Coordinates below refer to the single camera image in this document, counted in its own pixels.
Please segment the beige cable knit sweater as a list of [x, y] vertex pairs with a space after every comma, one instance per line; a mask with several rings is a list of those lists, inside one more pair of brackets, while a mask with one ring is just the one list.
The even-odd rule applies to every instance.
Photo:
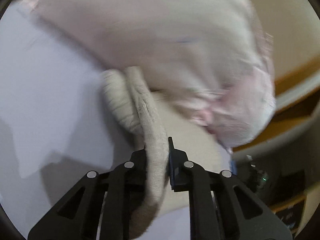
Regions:
[[161, 92], [151, 92], [138, 67], [124, 72], [102, 73], [103, 97], [118, 124], [134, 135], [136, 147], [146, 148], [146, 195], [133, 212], [129, 236], [145, 233], [153, 220], [188, 205], [186, 192], [175, 193], [166, 171], [169, 161], [168, 133], [188, 158], [212, 172], [230, 168], [231, 156], [204, 128], [187, 120]]

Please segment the wooden shelf unit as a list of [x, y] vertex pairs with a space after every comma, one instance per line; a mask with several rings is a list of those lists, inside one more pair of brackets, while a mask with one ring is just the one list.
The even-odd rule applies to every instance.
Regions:
[[301, 223], [306, 195], [305, 171], [281, 176], [276, 183], [270, 209], [287, 226], [294, 238]]

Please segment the lavender bed sheet mattress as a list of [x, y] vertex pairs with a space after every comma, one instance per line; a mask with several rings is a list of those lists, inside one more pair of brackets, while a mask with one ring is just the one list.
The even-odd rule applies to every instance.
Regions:
[[23, 237], [88, 171], [133, 152], [103, 101], [103, 70], [21, 2], [1, 18], [1, 206]]

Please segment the pink floral right pillow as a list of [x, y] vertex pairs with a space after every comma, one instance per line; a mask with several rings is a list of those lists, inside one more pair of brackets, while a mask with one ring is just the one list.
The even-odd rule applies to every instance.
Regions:
[[251, 0], [22, 0], [110, 68], [138, 66], [191, 121], [234, 148], [276, 110], [272, 47]]

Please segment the wooden bed frame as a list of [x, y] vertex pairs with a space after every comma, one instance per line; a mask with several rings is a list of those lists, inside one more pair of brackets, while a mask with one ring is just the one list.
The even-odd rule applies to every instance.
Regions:
[[319, 56], [276, 80], [277, 110], [252, 142], [234, 149], [232, 159], [259, 158], [293, 141], [319, 113]]

